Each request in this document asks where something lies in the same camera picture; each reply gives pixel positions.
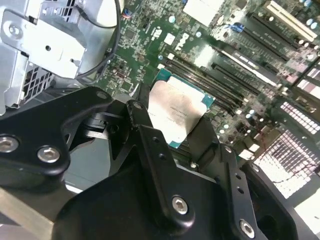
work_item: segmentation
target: screw hole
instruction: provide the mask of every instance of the screw hole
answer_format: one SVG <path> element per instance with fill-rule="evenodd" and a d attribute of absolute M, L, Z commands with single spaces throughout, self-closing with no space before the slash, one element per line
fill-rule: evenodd
<path fill-rule="evenodd" d="M 235 177 L 236 177 L 237 179 L 241 180 L 241 177 L 239 176 L 238 173 L 235 174 Z"/>
<path fill-rule="evenodd" d="M 98 92 L 96 93 L 96 95 L 97 95 L 99 98 L 101 98 L 101 99 L 107 99 L 107 98 L 108 98 L 108 96 L 106 95 L 106 93 L 103 92 L 103 91 L 98 91 Z"/>
<path fill-rule="evenodd" d="M 155 137 L 155 136 L 152 138 L 152 140 L 157 144 L 160 143 L 159 139 L 157 137 Z"/>
<path fill-rule="evenodd" d="M 164 155 L 164 154 L 162 154 L 162 153 L 159 154 L 159 158 L 160 158 L 161 160 L 166 160 L 166 159 L 167 159 L 167 158 L 166 158 L 166 155 Z"/>
<path fill-rule="evenodd" d="M 116 132 L 118 132 L 119 130 L 119 126 L 118 125 L 110 125 L 108 128 L 107 128 L 107 131 L 109 134 L 115 134 Z"/>
<path fill-rule="evenodd" d="M 236 189 L 238 189 L 239 193 L 245 194 L 245 192 L 240 187 L 237 187 Z"/>

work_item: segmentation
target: black cable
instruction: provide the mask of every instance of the black cable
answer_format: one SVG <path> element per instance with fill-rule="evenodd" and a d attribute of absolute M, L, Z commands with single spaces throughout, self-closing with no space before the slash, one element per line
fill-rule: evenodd
<path fill-rule="evenodd" d="M 84 20 L 88 21 L 89 23 L 91 23 L 92 25 L 94 25 L 94 26 L 96 26 L 98 28 L 101 28 L 101 29 L 113 29 L 113 28 L 116 27 L 116 26 L 102 26 L 102 25 L 94 22 L 93 20 L 91 20 L 90 17 L 85 13 L 85 11 L 81 7 L 79 7 L 78 5 L 76 5 L 75 8 L 78 10 L 80 16 Z"/>
<path fill-rule="evenodd" d="M 292 179 L 294 176 L 298 175 L 302 170 L 306 169 L 306 168 L 309 168 L 309 167 L 318 167 L 319 164 L 308 164 L 308 165 L 305 165 L 303 168 L 301 168 L 301 170 L 295 172 L 291 177 L 287 178 L 287 179 L 284 179 L 284 180 L 281 180 L 281 181 L 272 181 L 274 184 L 281 184 L 285 181 L 288 181 L 290 179 Z"/>
<path fill-rule="evenodd" d="M 97 77 L 96 80 L 91 82 L 85 81 L 83 80 L 83 78 L 88 77 L 89 75 L 93 74 L 95 71 L 99 70 L 100 68 L 105 67 L 107 65 L 107 62 L 111 60 L 111 58 L 115 55 L 118 49 L 120 37 L 121 37 L 121 24 L 120 24 L 121 8 L 120 8 L 119 0 L 114 0 L 114 2 L 115 2 L 115 9 L 116 9 L 116 29 L 115 29 L 116 34 L 115 34 L 115 39 L 114 39 L 111 51 L 105 56 L 105 58 L 97 66 L 75 77 L 75 79 L 77 79 L 78 82 L 83 85 L 93 85 L 98 81 L 99 77 Z"/>

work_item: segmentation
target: silver screw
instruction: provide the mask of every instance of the silver screw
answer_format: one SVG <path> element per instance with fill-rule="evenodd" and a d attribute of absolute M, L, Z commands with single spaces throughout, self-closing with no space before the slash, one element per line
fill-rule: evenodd
<path fill-rule="evenodd" d="M 11 26 L 9 27 L 9 32 L 10 32 L 12 35 L 17 36 L 17 35 L 20 34 L 20 31 L 21 31 L 20 28 L 17 27 L 17 26 L 11 25 Z"/>
<path fill-rule="evenodd" d="M 11 153 L 19 146 L 19 142 L 11 136 L 0 137 L 0 153 Z"/>
<path fill-rule="evenodd" d="M 200 37 L 202 36 L 202 33 L 201 33 L 200 31 L 197 31 L 197 32 L 195 33 L 195 36 L 196 36 L 197 38 L 200 38 Z"/>
<path fill-rule="evenodd" d="M 255 231 L 252 228 L 252 226 L 250 226 L 250 224 L 247 223 L 247 221 L 241 219 L 240 220 L 240 228 L 244 232 L 244 234 L 248 236 L 248 238 L 250 238 L 250 239 L 255 238 Z"/>
<path fill-rule="evenodd" d="M 230 147 L 228 147 L 228 146 L 224 146 L 224 148 L 225 148 L 225 150 L 227 150 L 229 153 L 232 153 L 232 150 L 231 150 L 231 148 L 230 148 Z"/>
<path fill-rule="evenodd" d="M 179 196 L 175 196 L 172 199 L 172 206 L 173 206 L 174 210 L 176 210 L 181 215 L 185 215 L 188 212 L 187 203 L 185 202 L 185 200 L 183 200 Z"/>
<path fill-rule="evenodd" d="M 257 173 L 259 172 L 259 168 L 258 168 L 257 165 L 252 164 L 252 168 L 253 168 L 253 170 L 255 170 Z"/>
<path fill-rule="evenodd" d="M 60 153 L 54 147 L 45 146 L 38 151 L 37 156 L 41 161 L 52 164 L 60 158 Z"/>
<path fill-rule="evenodd" d="M 142 109 L 142 106 L 137 101 L 133 103 L 133 106 L 135 106 L 137 109 Z"/>
<path fill-rule="evenodd" d="M 191 167 L 192 169 L 195 169 L 195 168 L 197 167 L 197 164 L 195 164 L 194 162 L 192 162 L 192 163 L 190 164 L 190 167 Z"/>

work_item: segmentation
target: motherboard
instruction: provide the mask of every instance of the motherboard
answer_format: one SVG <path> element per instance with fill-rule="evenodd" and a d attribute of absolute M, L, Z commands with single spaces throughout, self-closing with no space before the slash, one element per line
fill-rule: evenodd
<path fill-rule="evenodd" d="M 273 109 L 319 62 L 317 1 L 130 0 L 126 11 L 96 85 L 133 96 L 166 69 L 215 98 L 205 115 L 241 159 L 257 158 L 286 130 Z"/>

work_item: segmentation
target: white expansion slot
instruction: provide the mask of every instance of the white expansion slot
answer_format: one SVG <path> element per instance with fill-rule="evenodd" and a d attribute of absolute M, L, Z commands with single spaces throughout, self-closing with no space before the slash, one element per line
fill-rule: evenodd
<path fill-rule="evenodd" d="M 275 1 L 267 1 L 264 5 L 264 8 L 267 9 L 273 16 L 281 20 L 286 26 L 291 30 L 295 31 L 305 40 L 313 42 L 318 35 L 311 31 L 307 26 L 298 21 L 294 16 L 289 12 L 284 10 L 280 5 Z"/>

